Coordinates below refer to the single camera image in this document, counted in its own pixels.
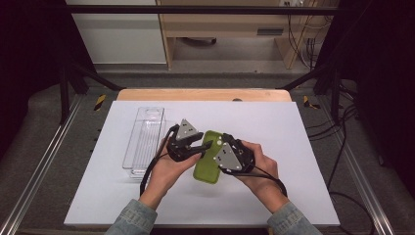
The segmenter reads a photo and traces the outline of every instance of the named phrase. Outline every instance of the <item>transparent tray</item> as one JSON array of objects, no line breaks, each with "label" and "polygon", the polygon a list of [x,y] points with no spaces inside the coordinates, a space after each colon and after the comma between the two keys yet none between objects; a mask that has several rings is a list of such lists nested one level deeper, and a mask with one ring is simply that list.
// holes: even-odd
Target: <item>transparent tray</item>
[{"label": "transparent tray", "polygon": [[131,178],[141,180],[165,133],[164,108],[138,109],[122,167]]}]

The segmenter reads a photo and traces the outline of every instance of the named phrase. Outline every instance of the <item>white table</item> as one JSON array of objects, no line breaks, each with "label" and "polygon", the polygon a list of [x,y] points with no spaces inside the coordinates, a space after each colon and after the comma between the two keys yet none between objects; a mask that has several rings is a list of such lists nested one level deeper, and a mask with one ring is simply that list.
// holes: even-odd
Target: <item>white table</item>
[{"label": "white table", "polygon": [[[169,121],[186,118],[201,132],[226,132],[261,143],[264,154],[278,162],[290,200],[311,223],[340,224],[296,103],[115,101],[71,203],[66,225],[110,226],[126,204],[138,198],[139,183],[129,178],[122,161],[139,107],[164,107]],[[195,180],[192,173],[192,168],[187,170],[163,198],[156,226],[266,226],[269,211],[239,180],[221,174],[218,183],[210,185]]]}]

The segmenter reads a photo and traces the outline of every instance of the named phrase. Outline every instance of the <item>person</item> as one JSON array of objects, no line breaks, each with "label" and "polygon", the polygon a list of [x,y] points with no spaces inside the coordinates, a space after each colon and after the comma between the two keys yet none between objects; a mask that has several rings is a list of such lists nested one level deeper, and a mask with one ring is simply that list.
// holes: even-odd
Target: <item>person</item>
[{"label": "person", "polygon": [[[277,163],[262,153],[259,144],[242,141],[254,152],[255,165],[278,178]],[[161,156],[166,154],[164,147]],[[175,162],[168,155],[159,159],[152,171],[147,189],[138,200],[131,200],[122,210],[115,223],[107,230],[113,234],[150,234],[156,221],[156,209],[167,191],[179,176],[200,158],[194,155],[186,161]],[[261,173],[257,168],[253,172]],[[285,197],[278,185],[266,178],[237,176],[271,212],[267,220],[274,234],[321,234],[302,212]]]}]

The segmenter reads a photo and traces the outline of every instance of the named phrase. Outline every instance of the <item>sleeve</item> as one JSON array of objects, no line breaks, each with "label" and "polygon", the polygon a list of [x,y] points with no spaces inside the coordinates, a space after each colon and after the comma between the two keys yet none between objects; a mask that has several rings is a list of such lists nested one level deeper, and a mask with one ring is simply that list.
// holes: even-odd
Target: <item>sleeve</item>
[{"label": "sleeve", "polygon": [[150,234],[157,213],[137,200],[131,200],[107,230],[106,235]]},{"label": "sleeve", "polygon": [[267,222],[274,234],[321,234],[291,202],[272,214]]}]

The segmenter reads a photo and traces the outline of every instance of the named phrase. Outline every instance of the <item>phone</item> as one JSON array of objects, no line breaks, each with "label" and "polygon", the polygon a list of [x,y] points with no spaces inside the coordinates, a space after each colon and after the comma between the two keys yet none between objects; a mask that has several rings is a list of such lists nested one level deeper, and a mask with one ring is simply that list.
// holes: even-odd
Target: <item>phone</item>
[{"label": "phone", "polygon": [[222,133],[208,130],[205,133],[203,143],[212,141],[211,147],[206,151],[203,158],[196,163],[193,177],[204,183],[215,184],[219,179],[220,168],[213,159],[222,148]]}]

